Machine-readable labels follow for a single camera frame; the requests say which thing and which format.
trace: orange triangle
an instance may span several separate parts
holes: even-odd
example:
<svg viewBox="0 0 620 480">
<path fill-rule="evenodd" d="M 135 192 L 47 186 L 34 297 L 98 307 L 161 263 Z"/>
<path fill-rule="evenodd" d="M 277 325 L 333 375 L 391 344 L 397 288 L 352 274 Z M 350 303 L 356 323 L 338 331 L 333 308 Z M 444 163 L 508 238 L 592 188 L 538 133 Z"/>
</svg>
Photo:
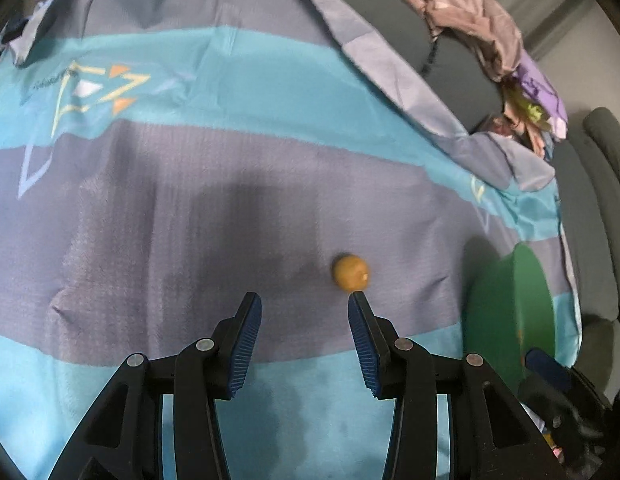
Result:
<svg viewBox="0 0 620 480">
<path fill-rule="evenodd" d="M 129 72 L 130 69 L 124 65 L 112 65 L 110 67 L 110 77 L 116 77 L 118 75 L 124 74 L 125 72 Z"/>
<path fill-rule="evenodd" d="M 114 99 L 114 102 L 112 103 L 112 116 L 122 112 L 135 101 L 136 97 L 120 97 L 119 99 Z"/>
</svg>

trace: white triangle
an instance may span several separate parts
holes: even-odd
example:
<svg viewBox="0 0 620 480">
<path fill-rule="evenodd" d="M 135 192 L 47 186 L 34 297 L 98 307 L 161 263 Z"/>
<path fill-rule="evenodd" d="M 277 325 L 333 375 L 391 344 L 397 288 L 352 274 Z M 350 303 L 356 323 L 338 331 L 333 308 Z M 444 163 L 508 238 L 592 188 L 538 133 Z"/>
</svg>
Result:
<svg viewBox="0 0 620 480">
<path fill-rule="evenodd" d="M 95 92 L 98 92 L 103 88 L 103 85 L 93 83 L 92 81 L 88 81 L 87 79 L 81 79 L 72 92 L 72 95 L 76 95 L 83 99 L 84 97 L 89 97 Z"/>
</svg>

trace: yellow line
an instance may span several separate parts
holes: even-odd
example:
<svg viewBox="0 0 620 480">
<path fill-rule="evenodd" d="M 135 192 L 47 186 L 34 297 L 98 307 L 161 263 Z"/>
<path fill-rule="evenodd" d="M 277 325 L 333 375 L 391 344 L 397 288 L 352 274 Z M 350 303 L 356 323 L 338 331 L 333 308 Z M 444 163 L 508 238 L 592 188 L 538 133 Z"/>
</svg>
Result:
<svg viewBox="0 0 620 480">
<path fill-rule="evenodd" d="M 55 119 L 54 121 L 52 121 L 52 133 L 50 134 L 51 139 L 55 136 L 56 127 L 59 125 L 59 118 L 61 118 L 61 115 L 59 114 L 59 108 L 61 106 L 61 96 L 63 95 L 66 86 L 68 86 L 69 80 L 70 74 L 66 72 L 63 76 L 63 79 L 61 79 L 61 88 L 59 88 L 59 95 L 56 97 Z"/>
<path fill-rule="evenodd" d="M 132 81 L 127 85 L 120 86 L 116 90 L 113 90 L 107 95 L 104 95 L 101 99 L 99 99 L 98 103 L 105 103 L 107 101 L 112 101 L 117 97 L 121 97 L 124 93 L 136 88 L 143 83 L 148 82 L 150 76 L 148 74 L 123 74 L 121 76 L 123 79 L 127 79 L 128 81 Z"/>
<path fill-rule="evenodd" d="M 480 184 L 477 186 L 477 184 L 478 179 L 474 175 L 472 175 L 472 178 L 470 179 L 470 188 L 472 189 L 472 194 L 474 195 L 474 198 L 478 203 L 480 203 L 480 199 L 482 199 L 483 193 L 485 193 L 485 185 Z"/>
<path fill-rule="evenodd" d="M 85 113 L 89 109 L 90 109 L 90 105 L 85 105 L 85 106 L 66 105 L 63 108 L 61 108 L 61 111 L 59 112 L 59 117 L 61 117 L 64 114 L 67 114 L 68 112 L 81 112 L 81 113 Z"/>
<path fill-rule="evenodd" d="M 70 65 L 70 70 L 78 70 L 79 72 L 85 72 L 87 74 L 94 75 L 106 75 L 106 70 L 104 68 L 98 68 L 95 66 L 82 66 L 76 61 L 72 61 L 72 64 Z"/>
</svg>

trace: printed logo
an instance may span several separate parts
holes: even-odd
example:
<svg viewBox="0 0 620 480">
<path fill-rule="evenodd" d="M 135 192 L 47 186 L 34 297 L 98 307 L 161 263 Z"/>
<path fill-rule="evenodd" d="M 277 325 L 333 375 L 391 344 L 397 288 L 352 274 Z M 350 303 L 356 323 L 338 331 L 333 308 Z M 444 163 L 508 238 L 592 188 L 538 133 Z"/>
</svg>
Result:
<svg viewBox="0 0 620 480">
<path fill-rule="evenodd" d="M 96 109 L 103 113 L 106 107 L 109 107 L 110 116 L 114 118 L 136 102 L 137 97 L 131 96 L 129 92 L 145 85 L 150 79 L 149 74 L 133 73 L 130 67 L 123 64 L 113 64 L 104 68 L 84 66 L 73 61 L 66 70 L 36 83 L 33 88 L 38 90 L 59 84 L 55 114 L 50 125 L 50 139 L 54 139 L 64 116 L 86 114 Z M 21 165 L 18 198 L 21 198 L 46 174 L 52 163 L 54 144 L 46 161 L 38 170 L 30 172 L 35 138 L 36 132 L 33 132 L 30 142 L 26 145 Z"/>
<path fill-rule="evenodd" d="M 485 184 L 472 175 L 472 178 L 470 179 L 470 188 L 472 189 L 472 194 L 474 195 L 476 202 L 480 204 L 480 200 L 483 198 L 483 193 L 485 193 Z"/>
</svg>

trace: green plate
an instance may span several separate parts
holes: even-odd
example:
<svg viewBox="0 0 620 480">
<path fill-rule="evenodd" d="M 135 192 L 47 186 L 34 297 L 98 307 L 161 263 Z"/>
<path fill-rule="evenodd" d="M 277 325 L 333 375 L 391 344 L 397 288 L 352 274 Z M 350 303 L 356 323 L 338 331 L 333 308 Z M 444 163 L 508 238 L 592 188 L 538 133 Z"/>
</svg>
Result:
<svg viewBox="0 0 620 480">
<path fill-rule="evenodd" d="M 525 355 L 555 355 L 554 305 L 539 260 L 525 244 L 488 266 L 470 290 L 463 316 L 466 353 L 483 356 L 516 394 Z"/>
</svg>

